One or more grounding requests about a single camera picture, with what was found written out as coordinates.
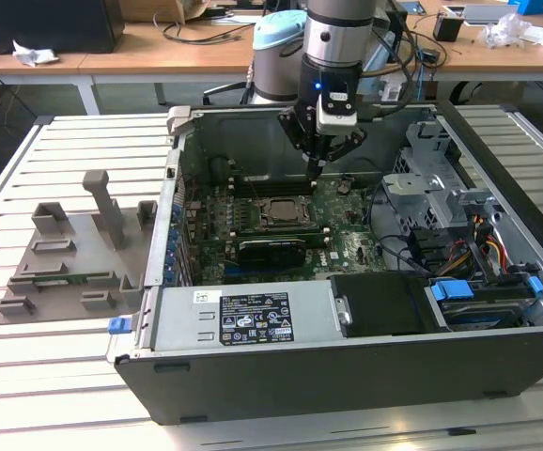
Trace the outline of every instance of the warning label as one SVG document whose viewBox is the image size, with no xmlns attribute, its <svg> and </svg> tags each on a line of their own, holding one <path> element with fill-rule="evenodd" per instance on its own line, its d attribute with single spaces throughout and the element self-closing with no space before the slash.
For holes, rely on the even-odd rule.
<svg viewBox="0 0 543 451">
<path fill-rule="evenodd" d="M 220 302 L 222 345 L 294 341 L 288 293 L 222 296 Z"/>
</svg>

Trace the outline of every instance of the metal bracket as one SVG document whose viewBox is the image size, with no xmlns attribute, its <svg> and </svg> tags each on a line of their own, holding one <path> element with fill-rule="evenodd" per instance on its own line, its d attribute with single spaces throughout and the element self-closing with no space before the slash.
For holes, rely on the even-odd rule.
<svg viewBox="0 0 543 451">
<path fill-rule="evenodd" d="M 167 130 L 170 136 L 180 136 L 194 129 L 190 106 L 174 106 L 167 115 Z"/>
</svg>

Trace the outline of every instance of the black container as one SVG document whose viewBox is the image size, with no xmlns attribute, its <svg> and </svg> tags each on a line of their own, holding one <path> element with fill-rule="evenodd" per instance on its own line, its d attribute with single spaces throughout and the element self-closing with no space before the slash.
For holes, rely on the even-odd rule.
<svg viewBox="0 0 543 451">
<path fill-rule="evenodd" d="M 434 25 L 432 36 L 442 42 L 455 42 L 458 39 L 462 23 L 463 19 L 460 17 L 439 16 Z"/>
<path fill-rule="evenodd" d="M 123 34 L 118 0 L 0 0 L 0 54 L 12 41 L 57 53 L 108 54 Z"/>
</svg>

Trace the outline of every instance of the paper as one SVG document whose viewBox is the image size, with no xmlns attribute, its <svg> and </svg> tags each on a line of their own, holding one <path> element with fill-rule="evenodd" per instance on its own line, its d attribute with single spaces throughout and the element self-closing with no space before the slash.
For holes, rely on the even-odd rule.
<svg viewBox="0 0 543 451">
<path fill-rule="evenodd" d="M 19 45 L 14 40 L 12 41 L 12 44 L 15 47 L 15 51 L 12 53 L 12 55 L 17 58 L 19 61 L 21 61 L 26 66 L 31 66 L 34 68 L 38 64 L 44 64 L 44 63 L 52 63 L 54 61 L 58 61 L 58 58 L 54 54 L 54 52 L 50 49 L 46 50 L 33 50 L 33 49 L 26 49 L 22 45 Z"/>
<path fill-rule="evenodd" d="M 528 40 L 530 42 L 538 43 L 543 39 L 543 27 L 534 25 L 529 26 L 520 36 L 520 38 Z"/>
</svg>

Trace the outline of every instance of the black plastic cover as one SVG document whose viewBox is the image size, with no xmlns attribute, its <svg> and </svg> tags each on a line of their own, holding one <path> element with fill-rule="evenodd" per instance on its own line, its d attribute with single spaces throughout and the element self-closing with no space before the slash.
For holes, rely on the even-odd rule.
<svg viewBox="0 0 543 451">
<path fill-rule="evenodd" d="M 367 272 L 330 278 L 335 298 L 349 307 L 343 335 L 431 334 L 439 331 L 424 288 L 427 281 L 404 272 Z"/>
</svg>

